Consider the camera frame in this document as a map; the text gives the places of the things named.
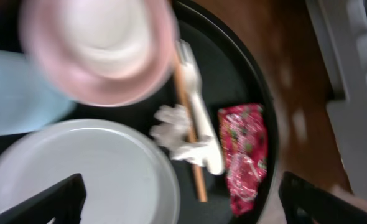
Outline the grey round plate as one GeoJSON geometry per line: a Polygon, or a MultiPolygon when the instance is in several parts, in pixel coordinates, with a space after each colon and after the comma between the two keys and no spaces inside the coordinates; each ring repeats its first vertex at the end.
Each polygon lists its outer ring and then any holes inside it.
{"type": "Polygon", "coordinates": [[[83,223],[174,224],[175,172],[145,135],[99,119],[64,121],[30,133],[0,155],[0,213],[81,174],[83,223]]]}

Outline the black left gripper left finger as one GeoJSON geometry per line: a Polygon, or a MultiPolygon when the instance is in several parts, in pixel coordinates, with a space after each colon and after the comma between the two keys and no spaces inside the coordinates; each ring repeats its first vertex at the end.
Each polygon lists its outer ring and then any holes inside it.
{"type": "Polygon", "coordinates": [[[86,200],[81,174],[73,174],[22,203],[0,213],[0,224],[79,224],[86,200]]]}

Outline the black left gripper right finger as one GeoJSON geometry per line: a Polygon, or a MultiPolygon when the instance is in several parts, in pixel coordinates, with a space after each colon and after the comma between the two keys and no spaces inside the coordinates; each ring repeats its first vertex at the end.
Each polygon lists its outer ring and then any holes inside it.
{"type": "Polygon", "coordinates": [[[367,212],[288,171],[282,176],[279,198],[290,224],[367,224],[367,212]]]}

